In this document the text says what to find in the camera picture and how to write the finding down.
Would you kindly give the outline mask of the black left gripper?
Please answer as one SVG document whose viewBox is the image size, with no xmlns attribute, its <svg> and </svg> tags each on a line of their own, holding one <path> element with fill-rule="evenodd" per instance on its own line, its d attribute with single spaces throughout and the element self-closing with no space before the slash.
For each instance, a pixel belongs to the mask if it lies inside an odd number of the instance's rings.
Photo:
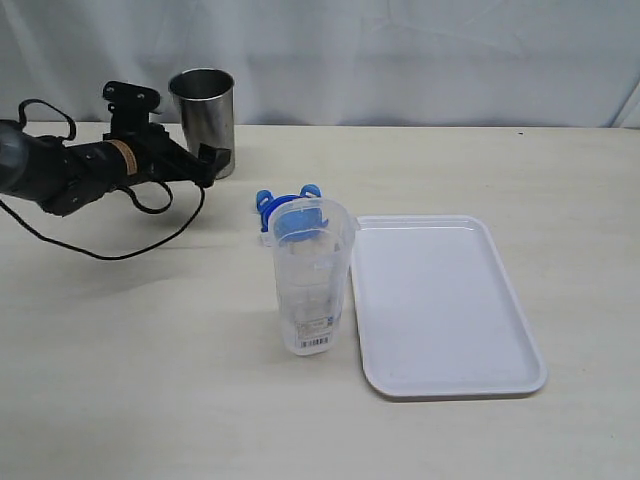
<svg viewBox="0 0 640 480">
<path fill-rule="evenodd" d="M 131 184 L 146 181 L 191 181 L 199 187 L 213 185 L 213 175 L 232 173 L 232 150 L 201 143 L 198 157 L 183 148 L 159 123 L 152 122 L 162 101 L 152 88 L 120 81 L 102 90 L 111 114 L 110 130 L 103 140 L 118 147 L 126 159 Z"/>
</svg>

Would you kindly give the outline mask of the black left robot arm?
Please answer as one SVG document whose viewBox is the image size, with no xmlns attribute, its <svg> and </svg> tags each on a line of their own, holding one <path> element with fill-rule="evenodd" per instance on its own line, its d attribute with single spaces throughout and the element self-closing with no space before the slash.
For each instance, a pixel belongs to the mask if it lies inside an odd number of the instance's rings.
<svg viewBox="0 0 640 480">
<path fill-rule="evenodd" d="M 105 194 L 144 183 L 189 181 L 209 188 L 230 162 L 227 148 L 203 145 L 195 154 L 170 138 L 149 117 L 161 103 L 154 89 L 107 82 L 102 97 L 111 114 L 102 140 L 77 144 L 76 124 L 66 120 L 66 136 L 25 133 L 26 99 L 16 120 L 1 122 L 1 191 L 30 200 L 56 216 L 70 215 Z"/>
</svg>

